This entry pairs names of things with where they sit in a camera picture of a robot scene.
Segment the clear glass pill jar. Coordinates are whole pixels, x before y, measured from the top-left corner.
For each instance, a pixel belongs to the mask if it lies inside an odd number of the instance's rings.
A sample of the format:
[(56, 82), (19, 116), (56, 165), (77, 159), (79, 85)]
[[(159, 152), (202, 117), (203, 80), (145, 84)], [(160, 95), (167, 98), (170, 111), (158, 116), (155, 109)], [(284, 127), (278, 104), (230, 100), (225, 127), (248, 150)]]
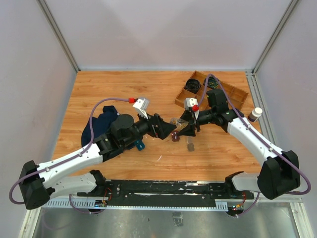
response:
[(176, 125), (177, 127), (179, 127), (179, 123), (182, 122), (184, 120), (179, 119), (179, 118), (171, 118), (170, 123)]

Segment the grey pill box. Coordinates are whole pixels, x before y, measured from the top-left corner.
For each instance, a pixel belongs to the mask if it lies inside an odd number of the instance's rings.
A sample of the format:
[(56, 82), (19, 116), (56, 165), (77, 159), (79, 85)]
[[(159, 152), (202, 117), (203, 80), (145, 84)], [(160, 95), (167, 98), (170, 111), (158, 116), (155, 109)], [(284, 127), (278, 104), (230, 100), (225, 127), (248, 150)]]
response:
[(187, 149), (189, 152), (195, 151), (194, 141), (192, 137), (187, 137)]

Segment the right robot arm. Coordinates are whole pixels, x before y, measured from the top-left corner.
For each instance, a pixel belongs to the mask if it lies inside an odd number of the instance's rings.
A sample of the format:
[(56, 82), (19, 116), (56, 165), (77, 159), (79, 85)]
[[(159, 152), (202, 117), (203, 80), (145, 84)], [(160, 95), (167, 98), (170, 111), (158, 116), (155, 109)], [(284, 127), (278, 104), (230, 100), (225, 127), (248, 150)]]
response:
[(210, 109), (201, 111), (195, 98), (184, 100), (185, 111), (180, 117), (188, 125), (179, 135), (195, 136), (202, 125), (215, 124), (240, 141), (256, 158), (261, 171), (258, 174), (236, 172), (226, 177), (224, 192), (236, 198), (244, 190), (260, 192), (273, 200), (300, 186), (298, 156), (293, 151), (284, 151), (258, 132), (243, 114), (230, 109), (221, 89), (207, 92)]

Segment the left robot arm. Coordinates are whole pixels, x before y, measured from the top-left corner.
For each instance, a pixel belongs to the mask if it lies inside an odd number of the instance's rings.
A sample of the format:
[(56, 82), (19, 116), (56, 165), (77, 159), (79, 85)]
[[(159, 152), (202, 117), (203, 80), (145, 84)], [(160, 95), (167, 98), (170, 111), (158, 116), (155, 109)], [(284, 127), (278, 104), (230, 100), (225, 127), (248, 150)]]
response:
[(92, 144), (50, 162), (26, 162), (18, 183), (23, 205), (33, 210), (52, 198), (77, 192), (101, 196), (106, 191), (101, 177), (88, 173), (80, 178), (73, 177), (72, 173), (120, 155), (146, 134), (163, 140), (175, 129), (176, 125), (165, 122), (158, 114), (140, 117), (138, 121), (129, 114), (119, 115), (108, 131), (95, 138)]

